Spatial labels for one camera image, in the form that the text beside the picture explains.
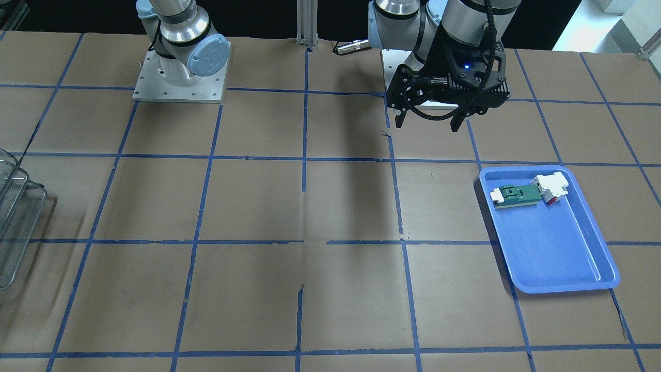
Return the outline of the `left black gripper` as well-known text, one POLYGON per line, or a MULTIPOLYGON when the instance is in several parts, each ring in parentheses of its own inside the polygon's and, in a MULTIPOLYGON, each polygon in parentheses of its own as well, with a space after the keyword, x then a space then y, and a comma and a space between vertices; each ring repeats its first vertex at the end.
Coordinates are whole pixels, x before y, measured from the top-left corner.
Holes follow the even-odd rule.
MULTIPOLYGON (((427 63, 420 71, 414 71, 405 64, 400 64, 395 68, 392 80, 390 80, 387 87, 386 101, 387 106, 395 110, 395 127, 397 129, 403 126, 406 113, 410 110, 421 118, 429 118, 429 115, 416 108, 419 104, 423 104, 428 100, 441 102, 443 93, 448 89, 448 64, 443 51, 445 45, 450 42, 446 41, 435 45, 428 56, 427 63)), ((490 49, 490 44, 487 41, 479 46, 490 49)), ((482 88, 478 87, 472 94, 479 94, 481 90, 482 88)), ((484 115, 489 110, 488 106, 470 106, 469 104, 466 107, 458 107, 451 118, 450 127, 453 133, 459 131, 467 117, 484 115)))

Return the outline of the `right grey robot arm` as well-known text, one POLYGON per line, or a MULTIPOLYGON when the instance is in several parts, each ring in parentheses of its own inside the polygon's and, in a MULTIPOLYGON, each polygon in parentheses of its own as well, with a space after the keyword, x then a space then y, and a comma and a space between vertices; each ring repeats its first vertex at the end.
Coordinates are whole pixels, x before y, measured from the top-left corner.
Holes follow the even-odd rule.
POLYGON ((137 1, 135 9, 156 55, 156 71, 168 83, 185 86, 220 72, 231 46, 196 1, 137 1))

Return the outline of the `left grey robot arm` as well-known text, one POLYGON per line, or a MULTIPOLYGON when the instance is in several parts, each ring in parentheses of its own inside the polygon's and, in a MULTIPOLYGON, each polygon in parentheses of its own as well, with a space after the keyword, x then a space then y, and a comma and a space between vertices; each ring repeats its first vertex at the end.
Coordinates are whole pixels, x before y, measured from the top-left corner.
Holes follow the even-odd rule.
POLYGON ((386 103, 395 126, 406 114, 449 120, 453 132, 510 98, 502 33, 520 1, 371 1, 368 40, 382 50, 408 50, 394 67, 386 103))

